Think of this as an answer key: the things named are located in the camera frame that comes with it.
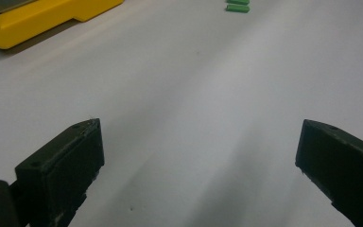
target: white surface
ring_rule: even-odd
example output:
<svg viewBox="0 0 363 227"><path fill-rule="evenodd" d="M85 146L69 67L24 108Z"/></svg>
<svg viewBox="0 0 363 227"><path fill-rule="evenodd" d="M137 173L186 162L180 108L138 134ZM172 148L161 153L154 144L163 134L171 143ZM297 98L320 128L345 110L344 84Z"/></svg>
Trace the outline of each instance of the white surface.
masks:
<svg viewBox="0 0 363 227"><path fill-rule="evenodd" d="M305 118L363 139L363 1L225 7L127 0L0 51L0 179L99 117L106 165L71 226L353 226L294 159Z"/></svg>

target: green component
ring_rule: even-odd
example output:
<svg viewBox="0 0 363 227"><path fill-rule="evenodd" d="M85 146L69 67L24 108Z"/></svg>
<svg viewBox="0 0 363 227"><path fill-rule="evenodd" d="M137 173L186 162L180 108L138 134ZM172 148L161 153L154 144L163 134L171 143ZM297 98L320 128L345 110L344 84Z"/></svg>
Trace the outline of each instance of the green component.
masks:
<svg viewBox="0 0 363 227"><path fill-rule="evenodd" d="M239 6L239 5L230 5L229 4L228 7L226 7L226 11L247 13L250 11L250 8L248 6Z"/></svg>
<svg viewBox="0 0 363 227"><path fill-rule="evenodd" d="M249 4L250 0L227 0L226 2L230 4L246 6Z"/></svg>

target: yellow device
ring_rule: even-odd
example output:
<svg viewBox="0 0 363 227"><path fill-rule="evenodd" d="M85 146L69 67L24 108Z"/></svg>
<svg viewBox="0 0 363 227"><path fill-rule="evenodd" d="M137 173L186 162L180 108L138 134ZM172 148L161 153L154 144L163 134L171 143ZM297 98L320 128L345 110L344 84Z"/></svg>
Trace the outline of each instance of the yellow device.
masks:
<svg viewBox="0 0 363 227"><path fill-rule="evenodd" d="M0 14L0 48L8 49L71 19L85 22L124 0L37 0Z"/></svg>

